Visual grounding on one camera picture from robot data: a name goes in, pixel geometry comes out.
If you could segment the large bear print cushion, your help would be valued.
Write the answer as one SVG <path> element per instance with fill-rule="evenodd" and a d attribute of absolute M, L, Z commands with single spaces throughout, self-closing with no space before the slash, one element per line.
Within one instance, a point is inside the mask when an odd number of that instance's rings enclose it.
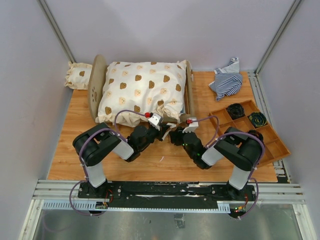
<path fill-rule="evenodd" d="M 180 122 L 187 62 L 112 62 L 106 69 L 96 123 L 136 127 L 157 113 Z"/>

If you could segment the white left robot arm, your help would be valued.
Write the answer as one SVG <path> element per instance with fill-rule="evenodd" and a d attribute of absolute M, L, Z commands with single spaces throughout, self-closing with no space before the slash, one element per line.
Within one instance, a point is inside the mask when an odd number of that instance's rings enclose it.
<path fill-rule="evenodd" d="M 141 155 L 150 144 L 163 137 L 169 125 L 161 123 L 155 127 L 139 125 L 126 138 L 100 123 L 78 135 L 72 145 L 79 156 L 85 174 L 85 182 L 79 187 L 79 198 L 101 199 L 115 189 L 104 174 L 102 161 L 108 154 L 114 153 L 130 163 Z"/>

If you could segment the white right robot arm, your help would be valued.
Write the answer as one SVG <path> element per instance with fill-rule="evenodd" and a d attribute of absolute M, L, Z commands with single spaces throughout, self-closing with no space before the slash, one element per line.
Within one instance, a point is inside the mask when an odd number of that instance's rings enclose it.
<path fill-rule="evenodd" d="M 265 153 L 264 137 L 253 129 L 243 132 L 229 127 L 208 147 L 194 132 L 184 132 L 182 127 L 170 132 L 169 136 L 171 143 L 182 146 L 200 169 L 207 170 L 223 158 L 233 164 L 232 174 L 226 183 L 226 194 L 232 200 L 245 195 L 247 182 Z"/>

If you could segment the wooden striped pet bed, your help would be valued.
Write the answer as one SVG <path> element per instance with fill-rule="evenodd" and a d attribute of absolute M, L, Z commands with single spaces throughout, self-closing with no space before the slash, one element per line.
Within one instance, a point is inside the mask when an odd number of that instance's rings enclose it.
<path fill-rule="evenodd" d="M 188 118 L 195 117 L 195 104 L 193 96 L 193 72 L 188 60 L 186 64 L 186 83 L 184 87 L 183 112 L 179 119 L 184 122 Z M 103 86 L 106 82 L 107 61 L 101 54 L 95 56 L 88 82 L 88 109 L 94 122 L 98 117 L 100 101 L 103 97 Z"/>

